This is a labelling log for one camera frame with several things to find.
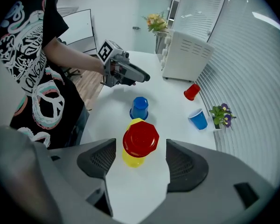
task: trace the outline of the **person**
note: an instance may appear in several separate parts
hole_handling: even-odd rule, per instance
[[[6,3],[13,5],[0,23],[0,59],[26,94],[10,126],[48,149],[79,145],[89,114],[59,66],[103,74],[101,61],[57,40],[68,29],[57,0]]]

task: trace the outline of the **jeans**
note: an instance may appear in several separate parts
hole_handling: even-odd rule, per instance
[[[88,117],[89,113],[84,106],[73,130],[71,131],[70,138],[64,147],[72,147],[80,144]]]

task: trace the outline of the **black t-shirt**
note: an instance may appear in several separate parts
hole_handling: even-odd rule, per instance
[[[0,25],[0,59],[26,95],[10,126],[49,149],[64,147],[84,103],[42,48],[68,26],[57,0],[15,1]]]

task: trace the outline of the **blue cup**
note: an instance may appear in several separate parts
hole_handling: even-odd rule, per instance
[[[205,129],[207,127],[207,121],[202,109],[198,109],[192,112],[188,116],[188,119],[191,120],[199,130]]]
[[[132,119],[140,118],[146,120],[148,117],[148,101],[144,97],[137,97],[133,101],[133,106],[130,110]]]

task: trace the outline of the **potted plant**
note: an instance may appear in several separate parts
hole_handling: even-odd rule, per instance
[[[164,20],[164,12],[161,12],[160,14],[150,14],[148,17],[143,18],[146,20],[148,25],[148,31],[153,32],[160,32],[160,31],[166,31],[168,24]]]
[[[210,110],[210,113],[212,113],[212,118],[216,129],[220,129],[220,126],[224,126],[225,129],[229,128],[231,127],[232,119],[236,119],[228,105],[225,103],[218,106],[213,106],[213,109]]]

